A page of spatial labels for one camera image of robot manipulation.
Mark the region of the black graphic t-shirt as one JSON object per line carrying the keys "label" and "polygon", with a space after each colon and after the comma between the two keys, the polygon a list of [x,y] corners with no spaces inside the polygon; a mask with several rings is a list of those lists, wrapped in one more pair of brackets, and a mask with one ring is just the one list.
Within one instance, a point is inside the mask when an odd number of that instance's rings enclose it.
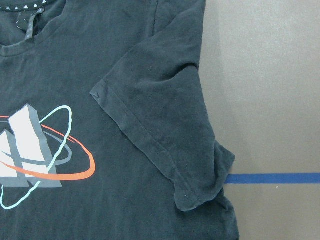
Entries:
{"label": "black graphic t-shirt", "polygon": [[203,0],[0,3],[3,240],[237,240]]}

